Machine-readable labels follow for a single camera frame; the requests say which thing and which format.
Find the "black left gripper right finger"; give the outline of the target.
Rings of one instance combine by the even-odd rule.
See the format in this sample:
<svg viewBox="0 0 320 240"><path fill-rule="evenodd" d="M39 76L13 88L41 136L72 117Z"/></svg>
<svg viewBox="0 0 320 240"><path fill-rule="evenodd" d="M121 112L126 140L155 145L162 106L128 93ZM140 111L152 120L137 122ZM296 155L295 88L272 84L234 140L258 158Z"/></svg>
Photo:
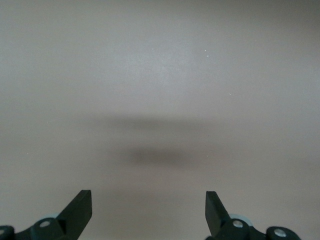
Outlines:
<svg viewBox="0 0 320 240"><path fill-rule="evenodd" d="M205 219L210 231L208 240L298 240L292 230L271 226L260 232L243 215L229 214L215 191L205 195Z"/></svg>

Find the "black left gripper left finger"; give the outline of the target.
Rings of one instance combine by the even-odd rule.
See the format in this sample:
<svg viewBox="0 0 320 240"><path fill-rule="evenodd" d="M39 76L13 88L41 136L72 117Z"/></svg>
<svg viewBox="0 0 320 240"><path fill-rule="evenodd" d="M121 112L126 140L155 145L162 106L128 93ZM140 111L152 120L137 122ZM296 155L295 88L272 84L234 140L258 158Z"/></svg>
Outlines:
<svg viewBox="0 0 320 240"><path fill-rule="evenodd" d="M47 217L15 232L11 225L0 227L2 240L77 240L92 217L92 192L81 190L56 217Z"/></svg>

